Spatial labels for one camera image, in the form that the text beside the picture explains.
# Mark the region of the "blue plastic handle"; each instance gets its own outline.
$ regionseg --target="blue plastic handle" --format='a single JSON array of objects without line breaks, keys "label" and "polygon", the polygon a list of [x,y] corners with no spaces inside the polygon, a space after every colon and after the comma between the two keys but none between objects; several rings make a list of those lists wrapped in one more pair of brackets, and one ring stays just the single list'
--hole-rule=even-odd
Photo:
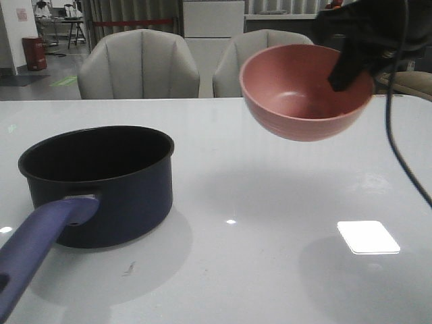
[{"label": "blue plastic handle", "polygon": [[0,249],[0,323],[12,310],[66,225],[79,225],[97,211],[93,196],[49,202],[33,211]]}]

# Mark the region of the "ceramic bowl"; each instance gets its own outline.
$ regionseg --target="ceramic bowl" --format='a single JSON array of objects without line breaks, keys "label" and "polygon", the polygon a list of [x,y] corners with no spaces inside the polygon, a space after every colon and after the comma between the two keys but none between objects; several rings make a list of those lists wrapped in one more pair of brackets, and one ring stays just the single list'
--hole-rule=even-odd
[{"label": "ceramic bowl", "polygon": [[345,130],[371,99],[373,79],[362,72],[347,90],[333,91],[327,78],[339,53],[282,45],[250,57],[240,70],[240,84],[254,118],[290,140],[321,140]]}]

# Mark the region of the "saucepan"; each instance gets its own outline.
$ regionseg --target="saucepan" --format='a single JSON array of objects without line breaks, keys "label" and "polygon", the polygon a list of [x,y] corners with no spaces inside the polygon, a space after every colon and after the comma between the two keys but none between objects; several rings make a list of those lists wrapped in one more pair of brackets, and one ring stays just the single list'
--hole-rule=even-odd
[{"label": "saucepan", "polygon": [[173,140],[140,126],[77,130],[44,140],[18,161],[35,210],[0,250],[4,323],[51,245],[102,248],[159,225],[173,202]]}]

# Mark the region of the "bowl rim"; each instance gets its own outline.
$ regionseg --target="bowl rim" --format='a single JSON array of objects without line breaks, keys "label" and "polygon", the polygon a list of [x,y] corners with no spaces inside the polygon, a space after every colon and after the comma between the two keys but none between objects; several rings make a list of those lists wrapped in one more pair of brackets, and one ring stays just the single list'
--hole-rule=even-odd
[{"label": "bowl rim", "polygon": [[296,120],[302,120],[302,121],[308,121],[308,122],[324,122],[324,121],[329,121],[329,120],[334,120],[334,119],[341,119],[341,118],[345,118],[349,115],[355,114],[357,113],[359,110],[364,109],[367,104],[369,103],[369,101],[372,99],[373,97],[373,93],[374,93],[374,82],[373,82],[373,78],[372,76],[367,72],[367,71],[363,71],[360,74],[367,74],[367,76],[369,77],[369,84],[371,86],[371,93],[370,95],[367,97],[367,99],[364,101],[363,104],[359,105],[357,108],[351,110],[349,113],[344,113],[342,115],[337,115],[337,116],[333,116],[333,117],[326,117],[326,118],[301,118],[301,117],[294,117],[294,116],[288,116],[288,115],[283,115],[281,113],[276,113],[274,111],[268,110],[267,108],[265,108],[264,106],[262,106],[258,101],[255,100],[255,98],[253,98],[250,93],[247,91],[246,87],[244,86],[244,70],[246,68],[246,66],[249,64],[250,61],[252,61],[253,59],[255,59],[255,57],[261,55],[264,52],[267,51],[274,51],[275,49],[280,49],[282,47],[320,47],[326,50],[330,50],[333,52],[337,52],[340,53],[340,51],[332,49],[330,47],[326,47],[326,46],[321,46],[321,45],[315,45],[315,44],[287,44],[287,45],[275,45],[275,46],[271,46],[271,47],[267,47],[266,49],[261,49],[260,51],[256,52],[254,55],[250,56],[241,66],[240,68],[240,74],[239,74],[239,81],[240,81],[240,88],[242,90],[243,93],[247,94],[248,100],[251,100],[256,106],[260,107],[262,110],[266,111],[267,113],[271,113],[273,115],[277,115],[280,116],[282,118],[286,118],[286,119],[296,119]]}]

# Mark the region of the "gray curtain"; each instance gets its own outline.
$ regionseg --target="gray curtain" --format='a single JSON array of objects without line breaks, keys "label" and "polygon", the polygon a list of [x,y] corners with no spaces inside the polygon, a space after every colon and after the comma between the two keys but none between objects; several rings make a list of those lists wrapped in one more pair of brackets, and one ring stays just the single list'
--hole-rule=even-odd
[{"label": "gray curtain", "polygon": [[[180,34],[182,0],[82,0],[88,28],[90,48],[104,36],[138,28],[150,28]],[[174,18],[174,25],[93,26],[92,22],[131,22]]]},{"label": "gray curtain", "polygon": [[[347,5],[355,0],[344,0]],[[287,14],[317,14],[331,0],[246,0],[246,13],[285,10]]]}]

